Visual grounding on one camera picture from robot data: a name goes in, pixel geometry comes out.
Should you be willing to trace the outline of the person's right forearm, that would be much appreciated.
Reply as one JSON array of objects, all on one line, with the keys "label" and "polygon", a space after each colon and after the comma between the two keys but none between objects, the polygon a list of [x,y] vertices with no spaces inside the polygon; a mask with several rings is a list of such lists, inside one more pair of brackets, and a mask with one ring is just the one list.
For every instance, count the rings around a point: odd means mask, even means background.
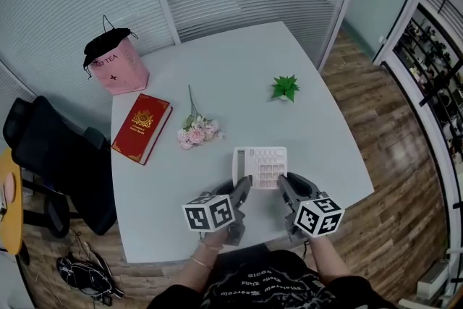
[{"label": "person's right forearm", "polygon": [[311,237],[308,242],[320,281],[324,285],[335,279],[351,275],[351,271],[327,236]]}]

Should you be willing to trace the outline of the black backpack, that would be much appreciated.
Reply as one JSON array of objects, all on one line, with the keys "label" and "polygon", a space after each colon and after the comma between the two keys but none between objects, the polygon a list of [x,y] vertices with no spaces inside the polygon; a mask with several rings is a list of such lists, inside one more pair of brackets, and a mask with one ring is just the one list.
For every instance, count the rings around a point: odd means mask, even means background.
[{"label": "black backpack", "polygon": [[82,294],[104,305],[112,305],[112,296],[123,298],[124,292],[117,286],[106,261],[97,253],[90,251],[94,261],[78,261],[68,252],[56,259],[56,268],[60,277]]}]

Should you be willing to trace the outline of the round yellow table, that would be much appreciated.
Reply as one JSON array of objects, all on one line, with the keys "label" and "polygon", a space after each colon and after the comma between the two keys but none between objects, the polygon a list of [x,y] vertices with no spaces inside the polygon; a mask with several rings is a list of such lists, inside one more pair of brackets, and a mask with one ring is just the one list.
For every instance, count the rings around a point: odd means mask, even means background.
[{"label": "round yellow table", "polygon": [[4,180],[8,173],[14,175],[16,195],[13,203],[3,205],[6,210],[0,214],[0,243],[9,254],[18,255],[23,237],[22,177],[20,167],[12,159],[12,149],[6,147],[0,155],[0,194],[4,194]]}]

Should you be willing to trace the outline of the pink paper bag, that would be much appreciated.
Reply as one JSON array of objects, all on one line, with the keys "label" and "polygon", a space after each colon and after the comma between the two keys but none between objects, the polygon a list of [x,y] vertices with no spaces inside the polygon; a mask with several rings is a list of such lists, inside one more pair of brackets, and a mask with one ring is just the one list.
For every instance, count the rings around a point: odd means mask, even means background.
[{"label": "pink paper bag", "polygon": [[148,84],[150,73],[128,37],[100,56],[86,54],[84,65],[112,95],[144,90]]}]

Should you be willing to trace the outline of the black office chair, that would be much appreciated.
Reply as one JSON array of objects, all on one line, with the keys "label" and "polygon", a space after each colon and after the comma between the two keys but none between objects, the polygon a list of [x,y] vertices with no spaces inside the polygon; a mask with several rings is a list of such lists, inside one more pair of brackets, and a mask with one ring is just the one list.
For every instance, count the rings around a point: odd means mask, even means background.
[{"label": "black office chair", "polygon": [[41,177],[70,198],[79,216],[97,235],[117,219],[111,151],[96,129],[72,129],[43,96],[33,102],[16,98],[3,136],[20,167]]}]

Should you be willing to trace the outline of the person's left forearm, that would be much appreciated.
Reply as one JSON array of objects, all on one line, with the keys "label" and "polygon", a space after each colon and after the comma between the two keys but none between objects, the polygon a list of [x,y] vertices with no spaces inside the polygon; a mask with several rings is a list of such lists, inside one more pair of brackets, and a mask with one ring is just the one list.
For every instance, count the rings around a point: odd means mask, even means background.
[{"label": "person's left forearm", "polygon": [[175,277],[174,285],[180,285],[195,292],[202,292],[228,234],[227,229],[220,229],[202,238],[195,252]]}]

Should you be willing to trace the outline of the black printed shirt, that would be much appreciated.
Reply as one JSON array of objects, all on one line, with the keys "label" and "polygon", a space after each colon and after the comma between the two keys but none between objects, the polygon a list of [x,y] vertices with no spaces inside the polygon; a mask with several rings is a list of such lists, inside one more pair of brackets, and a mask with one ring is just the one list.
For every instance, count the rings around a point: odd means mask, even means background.
[{"label": "black printed shirt", "polygon": [[323,284],[295,253],[276,250],[220,275],[204,293],[172,285],[147,309],[397,309],[361,276]]}]

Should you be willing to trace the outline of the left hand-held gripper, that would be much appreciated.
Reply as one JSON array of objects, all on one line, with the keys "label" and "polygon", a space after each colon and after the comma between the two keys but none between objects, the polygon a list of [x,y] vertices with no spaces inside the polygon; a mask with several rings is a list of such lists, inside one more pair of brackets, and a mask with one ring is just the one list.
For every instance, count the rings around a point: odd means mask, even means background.
[{"label": "left hand-held gripper", "polygon": [[211,190],[182,205],[184,217],[190,231],[198,232],[203,240],[211,233],[225,229],[225,245],[237,247],[245,232],[245,214],[239,210],[247,200],[252,187],[252,176],[241,178],[238,183],[229,179]]}]

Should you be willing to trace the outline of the pink flower bouquet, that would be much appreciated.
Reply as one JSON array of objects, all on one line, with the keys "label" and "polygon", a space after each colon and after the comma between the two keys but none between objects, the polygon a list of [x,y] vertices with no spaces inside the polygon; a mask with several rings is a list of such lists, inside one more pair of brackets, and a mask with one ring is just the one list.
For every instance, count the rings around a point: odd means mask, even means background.
[{"label": "pink flower bouquet", "polygon": [[185,151],[201,146],[213,139],[224,139],[225,134],[215,119],[204,117],[196,108],[191,86],[188,85],[190,115],[185,118],[182,128],[177,131],[177,143]]}]

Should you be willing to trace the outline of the pink round pad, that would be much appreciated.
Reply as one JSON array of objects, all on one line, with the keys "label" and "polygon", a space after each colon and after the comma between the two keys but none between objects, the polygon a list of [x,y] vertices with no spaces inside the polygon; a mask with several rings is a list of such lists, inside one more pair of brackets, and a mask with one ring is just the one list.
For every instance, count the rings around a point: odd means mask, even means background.
[{"label": "pink round pad", "polygon": [[4,180],[4,195],[7,204],[14,202],[16,195],[16,182],[13,173],[8,173]]}]

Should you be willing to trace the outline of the white calculator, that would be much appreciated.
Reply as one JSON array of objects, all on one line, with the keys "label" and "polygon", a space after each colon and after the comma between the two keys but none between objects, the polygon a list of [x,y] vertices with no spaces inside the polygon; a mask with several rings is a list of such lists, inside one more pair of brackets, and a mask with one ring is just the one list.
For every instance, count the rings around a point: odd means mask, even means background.
[{"label": "white calculator", "polygon": [[257,190],[276,190],[280,175],[287,175],[285,147],[235,147],[232,159],[234,185],[249,177]]}]

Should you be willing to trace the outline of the red hardcover book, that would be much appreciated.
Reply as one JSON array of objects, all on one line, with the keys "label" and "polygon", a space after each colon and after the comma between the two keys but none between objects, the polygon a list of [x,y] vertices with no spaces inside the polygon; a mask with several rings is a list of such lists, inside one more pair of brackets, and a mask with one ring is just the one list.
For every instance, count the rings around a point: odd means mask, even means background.
[{"label": "red hardcover book", "polygon": [[113,139],[111,149],[145,165],[172,110],[168,101],[141,93]]}]

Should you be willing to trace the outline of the small green potted plant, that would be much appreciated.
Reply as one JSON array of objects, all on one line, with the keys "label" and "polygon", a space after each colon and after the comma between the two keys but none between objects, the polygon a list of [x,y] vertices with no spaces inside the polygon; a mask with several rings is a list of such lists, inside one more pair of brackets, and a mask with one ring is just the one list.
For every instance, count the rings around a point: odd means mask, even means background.
[{"label": "small green potted plant", "polygon": [[295,75],[275,77],[272,87],[271,99],[281,99],[292,103],[294,103],[295,93],[300,90]]}]

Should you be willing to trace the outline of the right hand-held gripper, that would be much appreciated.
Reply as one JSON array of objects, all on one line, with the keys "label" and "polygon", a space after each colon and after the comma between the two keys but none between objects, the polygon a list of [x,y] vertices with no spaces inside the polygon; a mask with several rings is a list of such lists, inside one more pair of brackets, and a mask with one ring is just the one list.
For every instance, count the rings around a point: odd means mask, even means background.
[{"label": "right hand-held gripper", "polygon": [[[319,198],[321,191],[313,182],[288,172],[287,177],[279,175],[277,184],[284,202],[292,210],[285,221],[290,240],[322,237],[337,231],[345,210],[330,197]],[[310,200],[294,202],[294,193]]]}]

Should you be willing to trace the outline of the black stool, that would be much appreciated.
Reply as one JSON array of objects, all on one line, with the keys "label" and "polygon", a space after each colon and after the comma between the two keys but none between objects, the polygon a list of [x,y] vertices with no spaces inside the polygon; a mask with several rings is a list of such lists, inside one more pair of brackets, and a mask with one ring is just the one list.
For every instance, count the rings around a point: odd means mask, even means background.
[{"label": "black stool", "polygon": [[70,216],[67,199],[61,193],[27,180],[22,181],[22,189],[29,189],[45,196],[43,212],[23,211],[23,223],[47,228],[55,238],[63,238],[69,231]]}]

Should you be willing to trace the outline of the white box appliance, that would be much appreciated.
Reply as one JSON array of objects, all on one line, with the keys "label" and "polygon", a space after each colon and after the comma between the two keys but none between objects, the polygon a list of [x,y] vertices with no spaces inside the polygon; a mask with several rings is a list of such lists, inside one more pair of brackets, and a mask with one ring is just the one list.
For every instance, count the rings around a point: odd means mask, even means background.
[{"label": "white box appliance", "polygon": [[441,259],[436,261],[418,280],[416,296],[430,300],[446,285],[449,279],[449,262]]}]

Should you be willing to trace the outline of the black metal railing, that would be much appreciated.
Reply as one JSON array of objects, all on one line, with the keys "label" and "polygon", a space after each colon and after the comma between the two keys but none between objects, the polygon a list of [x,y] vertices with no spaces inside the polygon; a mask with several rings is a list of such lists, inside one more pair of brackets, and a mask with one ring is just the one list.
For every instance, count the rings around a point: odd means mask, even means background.
[{"label": "black metal railing", "polygon": [[394,47],[463,164],[463,14],[449,0],[420,0]]}]

